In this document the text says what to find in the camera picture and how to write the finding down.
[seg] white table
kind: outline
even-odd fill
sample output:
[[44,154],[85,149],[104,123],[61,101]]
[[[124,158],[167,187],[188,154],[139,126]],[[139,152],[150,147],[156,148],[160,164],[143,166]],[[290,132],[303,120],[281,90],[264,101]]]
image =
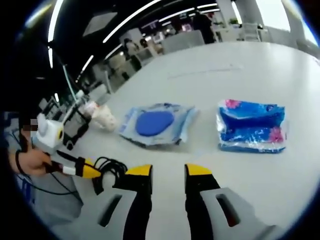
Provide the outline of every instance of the white table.
[[[75,156],[115,158],[129,168],[153,165],[152,212],[147,240],[190,239],[185,212],[184,164],[212,170],[255,208],[266,224],[287,229],[301,215],[320,177],[320,66],[304,52],[265,42],[214,43],[156,58],[107,102],[121,121],[133,106],[169,102],[195,105],[200,113],[186,144],[147,150],[95,127],[79,140]],[[215,111],[221,99],[286,106],[287,148],[280,154],[218,150]],[[91,181],[74,178],[84,202]]]

